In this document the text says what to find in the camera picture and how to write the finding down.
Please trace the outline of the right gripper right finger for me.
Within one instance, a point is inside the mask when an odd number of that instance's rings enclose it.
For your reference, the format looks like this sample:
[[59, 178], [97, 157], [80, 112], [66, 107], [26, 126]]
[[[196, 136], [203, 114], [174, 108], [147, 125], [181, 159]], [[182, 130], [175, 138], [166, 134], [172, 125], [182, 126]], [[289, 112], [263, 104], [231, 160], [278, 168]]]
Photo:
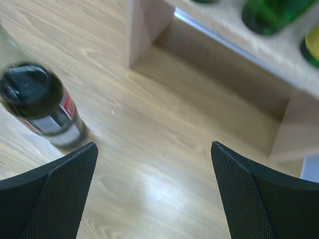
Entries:
[[211, 158], [233, 239], [317, 239], [319, 185], [250, 160], [218, 141]]

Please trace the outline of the cola bottle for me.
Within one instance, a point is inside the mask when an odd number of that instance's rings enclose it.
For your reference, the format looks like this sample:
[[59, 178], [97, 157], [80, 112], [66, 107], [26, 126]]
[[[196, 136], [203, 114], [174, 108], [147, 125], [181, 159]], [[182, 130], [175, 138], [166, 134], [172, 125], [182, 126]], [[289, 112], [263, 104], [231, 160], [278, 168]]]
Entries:
[[87, 135], [59, 77], [0, 28], [0, 102], [35, 134], [58, 148], [75, 148]]

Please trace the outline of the green bottle yellow label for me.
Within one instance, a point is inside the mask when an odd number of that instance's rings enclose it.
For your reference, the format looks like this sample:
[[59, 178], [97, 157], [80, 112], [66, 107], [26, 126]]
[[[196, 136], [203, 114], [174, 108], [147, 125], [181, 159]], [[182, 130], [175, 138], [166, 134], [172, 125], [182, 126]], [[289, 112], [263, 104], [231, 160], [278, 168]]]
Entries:
[[314, 67], [319, 67], [319, 24], [310, 30], [300, 44], [302, 56]]

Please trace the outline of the green bottle red-white label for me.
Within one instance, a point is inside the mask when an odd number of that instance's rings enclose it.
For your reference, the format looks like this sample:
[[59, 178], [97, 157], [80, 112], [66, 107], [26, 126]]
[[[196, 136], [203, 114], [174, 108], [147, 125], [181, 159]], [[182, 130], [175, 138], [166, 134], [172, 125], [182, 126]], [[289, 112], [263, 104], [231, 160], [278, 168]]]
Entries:
[[315, 3], [315, 0], [249, 0], [241, 17], [254, 33], [270, 36], [294, 22]]

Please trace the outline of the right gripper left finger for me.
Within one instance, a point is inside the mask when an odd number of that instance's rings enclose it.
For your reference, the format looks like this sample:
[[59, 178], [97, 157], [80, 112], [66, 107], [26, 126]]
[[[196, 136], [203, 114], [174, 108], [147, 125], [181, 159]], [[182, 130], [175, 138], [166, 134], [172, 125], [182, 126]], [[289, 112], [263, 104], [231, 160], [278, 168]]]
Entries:
[[90, 142], [0, 182], [2, 239], [77, 237], [98, 157]]

